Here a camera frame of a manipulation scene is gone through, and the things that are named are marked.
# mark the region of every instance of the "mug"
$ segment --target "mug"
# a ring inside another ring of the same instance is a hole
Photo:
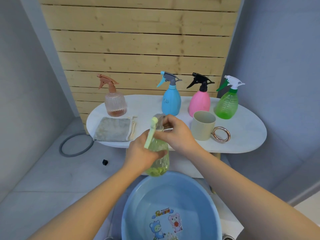
[[[210,138],[211,134],[217,141],[227,142],[230,140],[230,132],[224,127],[214,127],[216,123],[216,117],[214,114],[208,111],[197,111],[193,114],[193,119],[191,123],[191,133],[196,140],[206,141]],[[221,139],[216,136],[216,130],[223,130],[227,138]]]

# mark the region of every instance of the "folded towel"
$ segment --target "folded towel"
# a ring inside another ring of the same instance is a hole
[[[135,117],[109,118],[103,117],[94,133],[94,141],[131,141],[134,138]]]

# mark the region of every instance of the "gray spray head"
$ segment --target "gray spray head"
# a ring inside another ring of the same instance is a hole
[[[167,81],[170,81],[170,85],[172,85],[172,86],[175,86],[176,82],[182,81],[176,75],[173,75],[173,74],[171,74],[169,72],[162,71],[161,75],[162,75],[162,80],[160,81],[160,83],[158,84],[157,87],[159,87],[161,84],[163,84],[164,82],[167,82]]]
[[[157,126],[156,126],[156,130],[157,131],[162,131],[164,128],[163,128],[163,120],[165,119],[166,115],[164,113],[158,113],[156,115],[154,115],[153,117],[156,117],[158,119],[158,123],[157,123]]]

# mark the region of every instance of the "white spray head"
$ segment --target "white spray head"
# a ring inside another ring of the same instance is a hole
[[[237,90],[240,85],[245,85],[245,83],[241,82],[238,78],[233,76],[226,75],[224,78],[228,81],[228,85],[231,85],[231,89]]]

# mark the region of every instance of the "spray nozzle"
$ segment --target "spray nozzle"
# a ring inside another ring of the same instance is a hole
[[[194,84],[201,83],[201,86],[200,86],[199,91],[201,91],[201,92],[206,92],[206,91],[208,90],[207,85],[214,83],[214,81],[211,81],[211,80],[210,80],[209,78],[207,78],[206,76],[201,75],[201,74],[196,73],[196,72],[193,72],[193,73],[192,73],[192,76],[194,76],[194,79],[193,79],[192,83],[190,83],[190,85],[187,86],[186,88],[190,88],[190,87],[192,87]]]
[[[231,89],[237,90],[240,85],[245,85],[245,83],[242,83],[239,79],[233,77],[233,76],[224,76],[226,79],[224,83],[217,89],[217,92],[219,92],[221,89],[225,88],[226,86],[231,85]]]
[[[146,143],[144,144],[144,148],[146,148],[146,149],[149,148],[155,131],[162,131],[163,130],[163,120],[165,119],[165,117],[166,117],[166,115],[164,113],[158,113],[152,117],[150,130],[148,133],[148,137],[146,138]]]
[[[162,85],[164,82],[167,82],[167,81],[170,81],[170,85],[172,85],[172,86],[175,86],[176,82],[182,81],[176,75],[173,75],[173,74],[171,74],[169,72],[162,71],[161,75],[162,75],[162,80],[160,81],[160,83],[158,84],[157,87],[159,87],[160,85]]]
[[[102,74],[97,74],[97,77],[100,78],[100,85],[99,85],[98,89],[102,88],[102,86],[104,84],[108,84],[109,85],[109,92],[111,92],[111,93],[116,92],[115,84],[119,84],[118,82],[113,80],[111,77],[104,76]]]

